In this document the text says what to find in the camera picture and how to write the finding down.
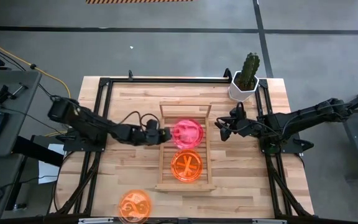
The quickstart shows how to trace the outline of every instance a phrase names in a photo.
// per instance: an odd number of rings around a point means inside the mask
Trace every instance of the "wooden tabletop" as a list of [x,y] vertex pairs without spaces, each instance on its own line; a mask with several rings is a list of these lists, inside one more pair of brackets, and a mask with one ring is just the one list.
[[[84,77],[79,97],[82,106],[94,108],[99,78]],[[290,112],[283,79],[271,78],[267,81],[273,112]],[[212,179],[217,188],[211,192],[159,192],[155,190],[159,147],[134,147],[109,137],[106,151],[102,153],[92,216],[118,216],[117,204],[122,195],[132,189],[142,189],[152,200],[151,217],[272,218],[266,162],[259,151],[258,140],[232,134],[229,140],[222,142],[219,129],[213,124],[217,117],[228,116],[236,105],[227,95],[228,87],[228,84],[115,83],[108,116],[115,122],[134,110],[161,117],[160,101],[207,101],[212,104],[209,135]],[[244,105],[247,117],[256,119],[255,97],[249,98]],[[139,119],[131,116],[126,123],[138,124]],[[78,185],[83,156],[82,152],[74,153],[62,167],[57,185],[59,207]],[[306,211],[313,213],[301,161],[294,155],[283,154],[282,157],[288,188]],[[277,191],[280,208],[284,211],[281,190]]]

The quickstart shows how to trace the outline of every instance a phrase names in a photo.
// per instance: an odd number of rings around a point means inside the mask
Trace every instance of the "wooden tray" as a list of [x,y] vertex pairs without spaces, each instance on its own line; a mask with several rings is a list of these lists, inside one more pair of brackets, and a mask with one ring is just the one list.
[[[179,110],[167,110],[166,108],[179,108]],[[187,108],[194,111],[194,107],[198,107],[199,113],[186,113]],[[184,101],[174,102],[160,102],[161,110],[161,125],[164,127],[173,127],[179,119],[190,118],[197,121],[204,129],[204,137],[200,145],[195,149],[200,154],[203,160],[203,171],[198,180],[186,183],[176,179],[171,172],[171,161],[173,156],[178,152],[178,148],[174,145],[173,141],[166,142],[160,145],[160,177],[157,190],[161,191],[210,191],[216,188],[212,184],[211,172],[211,154],[209,146],[209,125],[208,117],[211,111],[209,103],[194,103]]]

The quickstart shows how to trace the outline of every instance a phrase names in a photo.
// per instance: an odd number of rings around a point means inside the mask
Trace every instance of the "gray floor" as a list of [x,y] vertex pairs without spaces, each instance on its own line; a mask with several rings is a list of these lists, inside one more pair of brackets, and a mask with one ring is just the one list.
[[[265,29],[358,30],[358,0],[259,0]],[[256,29],[252,0],[189,3],[86,5],[84,1],[0,0],[0,25]],[[358,92],[358,35],[266,35],[273,75],[284,78],[292,110]],[[238,70],[249,52],[261,54],[258,34],[2,32],[0,46],[36,63],[67,83],[78,96],[84,75],[181,75],[220,77]],[[264,67],[258,76],[265,77]],[[57,82],[43,77],[54,94]],[[48,124],[50,104],[38,91],[29,113]],[[47,134],[27,119],[23,136]],[[300,133],[315,143],[305,153],[315,214],[358,221],[357,153],[341,124]]]

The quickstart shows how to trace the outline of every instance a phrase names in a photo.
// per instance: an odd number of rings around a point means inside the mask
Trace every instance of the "plant pot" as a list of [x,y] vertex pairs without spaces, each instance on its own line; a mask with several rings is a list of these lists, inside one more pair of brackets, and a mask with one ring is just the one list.
[[232,100],[235,100],[237,102],[243,102],[246,99],[248,99],[248,97],[250,97],[251,95],[253,95],[256,91],[256,89],[258,88],[259,85],[259,79],[255,76],[255,88],[253,90],[247,90],[247,91],[241,91],[237,85],[234,83],[234,80],[236,79],[236,76],[238,73],[241,73],[241,71],[236,71],[236,74],[234,74],[233,80],[230,83],[230,87],[229,87],[229,97]]

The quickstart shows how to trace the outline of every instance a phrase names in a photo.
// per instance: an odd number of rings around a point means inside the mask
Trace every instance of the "yellow warning tape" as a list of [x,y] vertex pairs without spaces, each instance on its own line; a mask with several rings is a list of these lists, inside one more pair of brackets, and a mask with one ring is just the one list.
[[86,0],[87,4],[190,2],[193,0]]

